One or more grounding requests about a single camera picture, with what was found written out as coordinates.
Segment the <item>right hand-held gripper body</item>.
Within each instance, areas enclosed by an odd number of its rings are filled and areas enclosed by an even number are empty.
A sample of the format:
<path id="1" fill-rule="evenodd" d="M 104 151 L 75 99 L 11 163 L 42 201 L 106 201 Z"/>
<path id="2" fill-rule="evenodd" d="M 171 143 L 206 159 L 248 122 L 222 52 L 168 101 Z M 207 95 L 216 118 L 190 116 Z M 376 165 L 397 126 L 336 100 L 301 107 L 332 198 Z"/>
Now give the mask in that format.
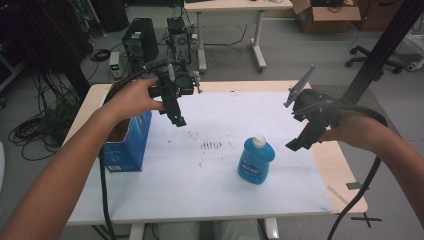
<path id="1" fill-rule="evenodd" d="M 336 109 L 337 100 L 317 90 L 307 88 L 311 76 L 318 68 L 311 64 L 307 72 L 288 89 L 286 108 L 292 107 L 292 116 L 299 122 L 306 122 L 303 134 L 323 134 L 331 125 L 338 125 L 340 113 Z"/>

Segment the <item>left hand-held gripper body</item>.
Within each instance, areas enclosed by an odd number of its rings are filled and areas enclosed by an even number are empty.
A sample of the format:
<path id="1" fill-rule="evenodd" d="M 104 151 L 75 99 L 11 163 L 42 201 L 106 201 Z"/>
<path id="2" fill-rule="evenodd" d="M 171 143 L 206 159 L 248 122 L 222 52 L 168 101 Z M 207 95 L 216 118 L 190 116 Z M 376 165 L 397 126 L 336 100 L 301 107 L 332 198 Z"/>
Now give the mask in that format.
<path id="1" fill-rule="evenodd" d="M 189 71 L 181 62 L 155 60 L 146 63 L 145 70 L 155 73 L 158 77 L 158 83 L 149 88 L 151 98 L 177 99 L 182 95 L 193 95 L 194 89 L 197 89 L 198 93 L 203 92 L 200 88 L 200 73 Z"/>

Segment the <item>blue bottle with white cap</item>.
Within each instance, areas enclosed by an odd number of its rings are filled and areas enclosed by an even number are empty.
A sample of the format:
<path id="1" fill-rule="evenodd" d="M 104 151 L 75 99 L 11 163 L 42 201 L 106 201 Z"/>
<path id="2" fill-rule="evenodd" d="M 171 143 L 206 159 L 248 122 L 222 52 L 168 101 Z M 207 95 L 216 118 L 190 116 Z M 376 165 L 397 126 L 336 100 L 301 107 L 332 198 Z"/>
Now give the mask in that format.
<path id="1" fill-rule="evenodd" d="M 238 164 L 238 174 L 245 181 L 262 184 L 269 172 L 269 164 L 275 158 L 275 151 L 261 134 L 255 134 L 244 142 L 244 149 Z"/>

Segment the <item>blue cardboard box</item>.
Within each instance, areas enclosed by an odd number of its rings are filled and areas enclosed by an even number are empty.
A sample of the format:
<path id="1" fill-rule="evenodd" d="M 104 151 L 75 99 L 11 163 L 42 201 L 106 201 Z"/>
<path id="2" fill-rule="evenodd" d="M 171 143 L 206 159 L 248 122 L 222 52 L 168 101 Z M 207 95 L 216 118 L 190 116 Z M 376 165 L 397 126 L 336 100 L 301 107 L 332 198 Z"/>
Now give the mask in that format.
<path id="1" fill-rule="evenodd" d="M 105 166 L 110 172 L 135 172 L 142 169 L 152 113 L 118 123 L 104 144 Z"/>

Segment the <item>person's right hand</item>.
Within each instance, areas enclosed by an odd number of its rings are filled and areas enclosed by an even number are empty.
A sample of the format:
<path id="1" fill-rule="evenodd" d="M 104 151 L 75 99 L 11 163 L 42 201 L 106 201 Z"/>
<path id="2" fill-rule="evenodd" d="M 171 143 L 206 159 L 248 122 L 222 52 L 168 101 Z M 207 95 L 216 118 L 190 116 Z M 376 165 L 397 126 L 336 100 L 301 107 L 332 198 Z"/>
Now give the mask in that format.
<path id="1" fill-rule="evenodd" d="M 343 111 L 339 125 L 326 130 L 319 141 L 342 141 L 353 147 L 365 149 L 367 131 L 373 123 L 374 120 L 364 114 Z"/>

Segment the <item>person's left hand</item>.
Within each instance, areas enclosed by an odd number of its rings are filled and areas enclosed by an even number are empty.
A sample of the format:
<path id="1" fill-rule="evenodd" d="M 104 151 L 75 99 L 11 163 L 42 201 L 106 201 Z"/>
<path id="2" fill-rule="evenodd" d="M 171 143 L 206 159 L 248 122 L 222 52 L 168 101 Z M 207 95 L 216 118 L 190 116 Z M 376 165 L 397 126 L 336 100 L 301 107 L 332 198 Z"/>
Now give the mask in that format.
<path id="1" fill-rule="evenodd" d="M 154 79 L 131 81 L 98 110 L 100 116 L 116 124 L 147 111 L 163 110 L 163 103 L 152 99 L 148 93 L 156 83 Z"/>

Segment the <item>open computer case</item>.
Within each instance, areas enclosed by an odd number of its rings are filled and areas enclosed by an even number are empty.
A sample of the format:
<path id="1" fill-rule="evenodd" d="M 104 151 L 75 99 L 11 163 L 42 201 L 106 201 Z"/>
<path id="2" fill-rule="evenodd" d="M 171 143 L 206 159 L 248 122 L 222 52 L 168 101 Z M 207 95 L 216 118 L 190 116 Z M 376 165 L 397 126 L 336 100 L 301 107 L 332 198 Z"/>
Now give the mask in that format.
<path id="1" fill-rule="evenodd" d="M 189 66 L 191 64 L 190 35 L 183 18 L 168 18 L 167 29 L 174 59 Z"/>

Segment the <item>black computer tower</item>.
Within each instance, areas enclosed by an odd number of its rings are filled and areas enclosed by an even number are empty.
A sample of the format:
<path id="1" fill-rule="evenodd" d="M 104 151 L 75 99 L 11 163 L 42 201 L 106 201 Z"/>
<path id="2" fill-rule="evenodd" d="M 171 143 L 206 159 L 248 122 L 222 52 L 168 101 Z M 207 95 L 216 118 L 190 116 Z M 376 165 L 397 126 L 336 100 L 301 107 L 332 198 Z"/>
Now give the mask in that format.
<path id="1" fill-rule="evenodd" d="M 122 38 L 122 43 L 133 70 L 155 60 L 159 53 L 153 21 L 150 18 L 135 18 Z"/>

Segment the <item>small grey power supply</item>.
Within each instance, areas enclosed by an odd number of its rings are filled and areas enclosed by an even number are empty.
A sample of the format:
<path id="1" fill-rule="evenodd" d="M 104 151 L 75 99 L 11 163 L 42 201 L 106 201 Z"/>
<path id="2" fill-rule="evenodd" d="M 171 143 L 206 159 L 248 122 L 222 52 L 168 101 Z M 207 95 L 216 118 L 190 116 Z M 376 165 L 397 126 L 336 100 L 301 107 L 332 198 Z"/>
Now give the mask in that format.
<path id="1" fill-rule="evenodd" d="M 112 76 L 115 79 L 118 79 L 121 76 L 121 63 L 120 63 L 120 53 L 117 51 L 113 51 L 110 54 L 109 58 L 109 69 L 112 73 Z"/>

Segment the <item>black office chair base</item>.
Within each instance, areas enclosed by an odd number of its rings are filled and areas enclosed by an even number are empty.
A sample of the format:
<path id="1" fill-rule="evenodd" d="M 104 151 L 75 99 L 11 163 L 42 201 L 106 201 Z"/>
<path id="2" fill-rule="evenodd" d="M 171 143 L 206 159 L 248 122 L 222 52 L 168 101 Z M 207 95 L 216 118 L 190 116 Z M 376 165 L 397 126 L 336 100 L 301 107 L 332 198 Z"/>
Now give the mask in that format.
<path id="1" fill-rule="evenodd" d="M 355 54 L 358 52 L 362 53 L 363 57 L 355 57 Z M 371 52 L 366 48 L 357 45 L 349 50 L 349 54 L 351 55 L 351 58 L 345 63 L 346 67 L 352 67 L 354 63 L 365 62 Z M 403 64 L 392 61 L 390 59 L 386 60 L 384 65 L 392 67 L 393 74 L 400 74 L 404 69 Z"/>

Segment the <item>black metal stand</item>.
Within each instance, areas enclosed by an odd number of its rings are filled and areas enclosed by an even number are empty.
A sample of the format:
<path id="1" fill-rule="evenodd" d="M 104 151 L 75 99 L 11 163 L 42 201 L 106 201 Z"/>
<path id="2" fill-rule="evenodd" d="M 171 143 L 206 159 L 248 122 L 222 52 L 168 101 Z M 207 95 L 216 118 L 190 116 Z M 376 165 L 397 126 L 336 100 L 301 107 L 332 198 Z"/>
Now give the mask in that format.
<path id="1" fill-rule="evenodd" d="M 342 95 L 342 102 L 350 104 L 359 102 L 361 96 L 379 75 L 384 63 L 402 42 L 422 13 L 424 13 L 424 0 L 404 0 L 352 83 Z"/>

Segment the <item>open brown cardboard box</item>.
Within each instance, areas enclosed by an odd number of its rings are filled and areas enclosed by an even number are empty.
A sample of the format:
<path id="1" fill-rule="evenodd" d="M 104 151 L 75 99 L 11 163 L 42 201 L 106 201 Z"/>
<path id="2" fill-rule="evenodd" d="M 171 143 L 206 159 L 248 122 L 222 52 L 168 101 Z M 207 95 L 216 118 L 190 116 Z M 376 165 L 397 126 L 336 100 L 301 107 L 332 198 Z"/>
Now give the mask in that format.
<path id="1" fill-rule="evenodd" d="M 291 0 L 295 20 L 303 33 L 343 33 L 361 19 L 353 0 Z"/>

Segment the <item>white desk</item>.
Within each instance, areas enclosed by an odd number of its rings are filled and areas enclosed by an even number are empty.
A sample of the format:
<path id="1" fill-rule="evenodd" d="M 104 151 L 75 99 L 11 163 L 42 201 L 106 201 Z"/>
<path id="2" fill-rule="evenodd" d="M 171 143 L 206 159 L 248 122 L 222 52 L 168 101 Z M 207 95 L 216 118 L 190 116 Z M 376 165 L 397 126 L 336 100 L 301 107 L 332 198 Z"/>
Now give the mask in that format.
<path id="1" fill-rule="evenodd" d="M 254 38 L 251 40 L 251 46 L 258 63 L 258 72 L 261 73 L 267 68 L 259 46 L 265 12 L 273 9 L 291 9 L 292 6 L 293 4 L 290 0 L 184 0 L 184 9 L 187 12 L 196 13 L 199 72 L 205 73 L 207 71 L 207 60 L 202 37 L 202 19 L 207 12 L 212 12 L 223 20 L 234 18 L 238 13 L 246 15 L 248 12 L 254 12 L 256 29 Z"/>

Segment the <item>black tape cross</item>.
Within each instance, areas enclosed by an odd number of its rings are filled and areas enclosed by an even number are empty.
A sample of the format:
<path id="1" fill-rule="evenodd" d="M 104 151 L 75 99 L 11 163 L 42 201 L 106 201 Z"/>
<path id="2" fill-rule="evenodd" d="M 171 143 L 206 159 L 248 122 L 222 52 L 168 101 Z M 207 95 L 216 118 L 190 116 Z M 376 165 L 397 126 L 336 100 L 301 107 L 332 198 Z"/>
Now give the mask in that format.
<path id="1" fill-rule="evenodd" d="M 366 212 L 362 214 L 361 217 L 352 217 L 352 221 L 364 221 L 368 228 L 372 227 L 373 222 L 382 222 L 380 218 L 369 217 Z"/>

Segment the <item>dark curtain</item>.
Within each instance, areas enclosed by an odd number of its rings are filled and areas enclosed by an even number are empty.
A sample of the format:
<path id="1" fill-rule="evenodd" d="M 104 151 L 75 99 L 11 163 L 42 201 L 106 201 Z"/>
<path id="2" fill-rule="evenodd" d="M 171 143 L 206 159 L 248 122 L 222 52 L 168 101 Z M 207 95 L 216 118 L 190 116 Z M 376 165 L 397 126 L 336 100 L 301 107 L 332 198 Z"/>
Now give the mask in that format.
<path id="1" fill-rule="evenodd" d="M 80 63 L 93 47 L 68 0 L 0 0 L 0 27 L 39 73 L 64 74 L 85 98 L 90 85 Z"/>

